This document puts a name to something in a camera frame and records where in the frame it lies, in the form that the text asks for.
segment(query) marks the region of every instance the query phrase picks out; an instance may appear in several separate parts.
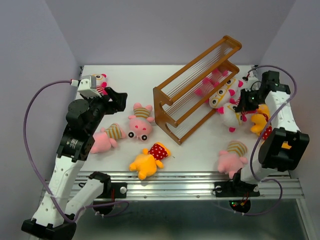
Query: cable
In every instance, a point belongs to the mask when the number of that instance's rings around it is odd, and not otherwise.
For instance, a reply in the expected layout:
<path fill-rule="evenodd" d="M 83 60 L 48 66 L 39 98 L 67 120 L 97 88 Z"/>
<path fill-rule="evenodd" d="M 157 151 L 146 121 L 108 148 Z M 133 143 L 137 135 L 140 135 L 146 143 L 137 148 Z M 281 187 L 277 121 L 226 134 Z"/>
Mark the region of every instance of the cable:
<path fill-rule="evenodd" d="M 269 118 L 268 122 L 266 123 L 266 125 L 264 126 L 263 130 L 261 131 L 261 134 L 260 136 L 258 137 L 258 139 L 256 140 L 254 146 L 253 146 L 253 149 L 252 149 L 252 153 L 251 153 L 251 156 L 250 156 L 250 170 L 251 170 L 251 173 L 254 177 L 255 180 L 257 180 L 258 182 L 268 182 L 268 181 L 273 181 L 273 182 L 276 182 L 278 185 L 279 185 L 279 188 L 280 188 L 280 195 L 279 195 L 279 198 L 278 200 L 276 201 L 276 203 L 268 210 L 266 211 L 263 211 L 263 212 L 258 212 L 258 213 L 241 213 L 241 212 L 236 212 L 236 211 L 233 211 L 231 209 L 227 209 L 227 208 L 224 208 L 224 207 L 221 207 L 221 206 L 218 206 L 216 204 L 214 204 L 215 206 L 217 206 L 218 208 L 220 209 L 224 209 L 224 210 L 227 210 L 227 211 L 230 211 L 230 212 L 234 212 L 234 213 L 238 213 L 238 214 L 241 214 L 241 215 L 245 215 L 245 216 L 259 216 L 259 215 L 263 215 L 263 214 L 267 214 L 269 212 L 271 212 L 272 210 L 274 210 L 279 204 L 280 204 L 280 201 L 282 199 L 282 196 L 283 196 L 283 187 L 281 185 L 281 183 L 274 179 L 274 178 L 269 178 L 269 179 L 259 179 L 258 176 L 255 174 L 254 172 L 254 168 L 253 168 L 253 161 L 254 161 L 254 155 L 255 155 L 255 152 L 257 150 L 257 147 L 258 147 L 258 144 L 260 142 L 260 140 L 262 139 L 263 135 L 264 135 L 264 132 L 266 131 L 267 127 L 271 124 L 272 120 L 276 117 L 276 115 L 281 111 L 281 109 L 283 109 L 294 97 L 295 95 L 297 94 L 297 82 L 296 80 L 294 79 L 294 77 L 289 73 L 287 72 L 286 70 L 284 70 L 283 68 L 281 67 L 278 67 L 278 66 L 274 66 L 274 65 L 260 65 L 260 66 L 257 66 L 257 67 L 254 67 L 252 68 L 251 70 L 248 71 L 248 74 L 250 74 L 250 72 L 256 70 L 256 69 L 259 69 L 259 68 L 275 68 L 275 69 L 278 69 L 282 72 L 284 72 L 285 74 L 287 74 L 291 80 L 292 80 L 292 83 L 293 83 L 293 86 L 294 86 L 294 90 L 293 90 L 293 93 L 292 95 L 286 100 L 286 102 L 284 102 L 274 113 L 273 115 Z"/>
<path fill-rule="evenodd" d="M 108 217 L 114 217 L 118 214 L 121 214 L 122 212 L 124 212 L 128 207 L 129 207 L 129 202 L 128 201 L 117 201 L 117 202 L 111 202 L 111 203 L 106 203 L 106 204 L 100 204 L 100 205 L 89 205 L 89 206 L 86 206 L 86 207 L 82 207 L 79 209 L 79 211 L 75 214 L 74 216 L 74 219 L 73 220 L 70 220 L 66 215 L 65 213 L 63 212 L 63 210 L 61 209 L 61 207 L 59 206 L 56 198 L 54 197 L 52 191 L 50 190 L 49 186 L 47 185 L 45 179 L 41 176 L 40 172 L 38 171 L 38 168 L 36 167 L 35 165 L 35 162 L 31 156 L 31 152 L 30 152 L 30 149 L 29 149 L 29 145 L 28 145 L 28 141 L 27 141 L 27 119 L 28 119 L 28 114 L 29 114 L 29 111 L 30 111 L 30 108 L 32 106 L 32 104 L 34 103 L 35 99 L 37 98 L 37 96 L 46 88 L 52 86 L 52 85 L 56 85 L 56 84 L 63 84 L 63 83 L 66 83 L 66 84 L 70 84 L 71 81 L 67 81 L 67 80 L 61 80 L 61 81 L 54 81 L 54 82 L 51 82 L 51 83 L 48 83 L 46 85 L 44 85 L 43 87 L 41 87 L 36 93 L 35 95 L 32 97 L 30 103 L 28 104 L 28 107 L 26 108 L 26 111 L 25 111 L 25 115 L 24 115 L 24 119 L 23 119 L 23 129 L 22 129 L 22 132 L 23 132 L 23 142 L 24 142 L 24 146 L 25 146 L 25 150 L 26 150 L 26 153 L 28 155 L 28 159 L 29 159 L 29 162 L 36 174 L 36 176 L 38 177 L 38 179 L 40 180 L 40 182 L 42 183 L 43 187 L 45 188 L 45 190 L 48 192 L 49 195 L 51 195 L 51 200 L 56 208 L 56 210 L 59 212 L 59 214 L 63 217 L 63 219 L 68 222 L 68 223 L 75 223 L 79 217 L 79 214 L 81 213 L 81 211 L 85 210 L 85 209 L 89 209 L 89 208 L 93 208 L 93 207 L 108 207 L 108 206 L 112 206 L 112 205 L 116 205 L 116 204 L 122 204 L 122 203 L 126 203 L 127 206 L 124 208 L 124 210 L 122 210 L 121 212 L 118 212 L 118 213 L 115 213 L 115 214 L 112 214 L 112 215 L 108 215 Z"/>

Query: pink stuffed animal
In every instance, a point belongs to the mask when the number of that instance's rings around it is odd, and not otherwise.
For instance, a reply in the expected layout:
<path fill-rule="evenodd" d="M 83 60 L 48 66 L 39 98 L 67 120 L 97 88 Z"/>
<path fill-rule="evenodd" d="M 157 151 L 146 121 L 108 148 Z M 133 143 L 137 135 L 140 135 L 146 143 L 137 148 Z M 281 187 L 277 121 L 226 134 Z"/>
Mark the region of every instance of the pink stuffed animal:
<path fill-rule="evenodd" d="M 208 94 L 211 90 L 214 89 L 214 87 L 219 84 L 219 80 L 223 77 L 228 76 L 228 71 L 224 71 L 223 73 L 219 72 L 218 69 L 215 69 L 212 71 L 212 74 L 210 76 L 206 76 L 202 80 L 202 85 L 198 87 L 194 93 L 197 96 L 204 97 L 206 94 Z"/>
<path fill-rule="evenodd" d="M 227 150 L 219 152 L 218 159 L 218 171 L 219 173 L 229 174 L 229 178 L 232 179 L 234 174 L 239 169 L 244 167 L 244 164 L 248 163 L 248 160 L 244 155 L 247 152 L 247 147 L 240 141 L 231 141 L 228 144 Z"/>
<path fill-rule="evenodd" d="M 151 117 L 152 106 L 148 105 L 146 107 L 142 107 L 140 103 L 135 103 L 133 105 L 134 115 L 130 115 L 128 118 L 130 132 L 128 134 L 129 138 L 136 137 L 145 141 L 148 138 L 148 135 L 152 131 L 152 123 L 155 118 Z"/>
<path fill-rule="evenodd" d="M 107 75 L 102 73 L 102 74 L 93 74 L 92 76 L 95 76 L 96 78 L 96 90 L 98 93 L 102 95 L 107 95 L 107 92 L 105 88 L 107 87 Z"/>
<path fill-rule="evenodd" d="M 108 151 L 111 146 L 117 148 L 118 143 L 116 139 L 124 139 L 125 137 L 126 133 L 117 123 L 111 124 L 111 126 L 107 129 L 102 127 L 100 132 L 95 132 L 93 134 L 94 144 L 90 150 L 90 153 L 104 153 Z"/>

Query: black mounting bracket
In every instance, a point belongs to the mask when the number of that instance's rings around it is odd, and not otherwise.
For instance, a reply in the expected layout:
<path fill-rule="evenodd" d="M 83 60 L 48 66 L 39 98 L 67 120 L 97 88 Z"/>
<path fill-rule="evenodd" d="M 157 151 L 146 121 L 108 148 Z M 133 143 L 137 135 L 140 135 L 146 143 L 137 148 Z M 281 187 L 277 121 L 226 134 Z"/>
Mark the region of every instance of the black mounting bracket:
<path fill-rule="evenodd" d="M 214 183 L 214 192 L 217 198 L 237 198 L 248 194 L 249 197 L 259 197 L 257 184 L 249 184 L 240 180 L 241 169 L 233 175 L 231 180 L 217 181 Z"/>

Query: robotic arm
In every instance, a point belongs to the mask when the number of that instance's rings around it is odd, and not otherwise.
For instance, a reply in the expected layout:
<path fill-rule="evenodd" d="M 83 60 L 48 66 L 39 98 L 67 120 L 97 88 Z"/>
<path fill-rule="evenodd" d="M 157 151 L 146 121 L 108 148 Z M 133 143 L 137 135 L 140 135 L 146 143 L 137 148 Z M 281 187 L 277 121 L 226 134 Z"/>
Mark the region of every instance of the robotic arm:
<path fill-rule="evenodd" d="M 271 120 L 272 133 L 261 145 L 258 158 L 252 161 L 252 169 L 248 164 L 234 174 L 231 182 L 216 183 L 223 186 L 222 191 L 216 193 L 217 197 L 242 197 L 245 193 L 250 193 L 252 197 L 259 196 L 254 189 L 260 180 L 274 172 L 294 170 L 298 166 L 309 143 L 309 135 L 298 128 L 287 102 L 290 98 L 289 86 L 280 83 L 279 75 L 276 71 L 264 72 L 258 90 L 241 90 L 235 111 L 252 111 L 258 109 L 260 104 L 266 104 L 270 115 L 274 115 Z M 284 148 L 283 143 L 287 143 L 289 148 Z"/>
<path fill-rule="evenodd" d="M 51 192 L 45 193 L 33 217 L 25 220 L 21 227 L 24 232 L 45 240 L 71 240 L 76 231 L 76 222 L 84 213 L 81 211 L 77 216 L 77 212 L 96 197 L 110 191 L 110 176 L 94 172 L 81 191 L 68 202 L 75 179 L 95 142 L 93 134 L 104 115 L 122 112 L 126 108 L 128 95 L 117 93 L 110 87 L 106 88 L 108 95 L 100 95 L 94 76 L 72 80 L 71 85 L 78 87 L 84 99 L 74 100 L 68 106 L 67 126 L 57 149 L 49 183 Z M 61 212 L 70 221 L 66 221 Z"/>

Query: white table surface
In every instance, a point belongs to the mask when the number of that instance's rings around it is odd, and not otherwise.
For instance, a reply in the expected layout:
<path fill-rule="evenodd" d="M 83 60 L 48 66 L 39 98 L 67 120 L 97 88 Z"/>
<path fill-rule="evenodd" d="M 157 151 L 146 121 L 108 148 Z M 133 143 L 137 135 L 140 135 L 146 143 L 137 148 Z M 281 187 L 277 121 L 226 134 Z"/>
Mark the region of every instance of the white table surface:
<path fill-rule="evenodd" d="M 143 106 L 153 105 L 153 88 L 182 68 L 182 65 L 86 65 L 82 76 L 107 74 L 108 86 L 118 93 L 127 93 L 124 112 L 106 115 L 97 130 L 118 123 L 126 133 L 129 131 L 128 116 L 133 114 L 134 103 Z M 250 69 L 249 65 L 240 65 L 236 78 L 242 78 Z M 178 145 L 155 123 L 153 132 L 147 141 L 132 138 L 118 140 L 118 148 L 107 152 L 90 154 L 82 172 L 106 171 L 128 172 L 129 165 L 143 148 L 150 148 L 161 142 L 170 149 L 172 156 L 163 160 L 164 168 L 158 172 L 208 172 L 217 171 L 218 152 L 225 150 L 231 140 L 240 140 L 248 147 L 249 158 L 257 136 L 250 132 L 250 120 L 230 133 L 228 127 L 220 122 L 217 113 L 207 120 L 182 145 Z"/>

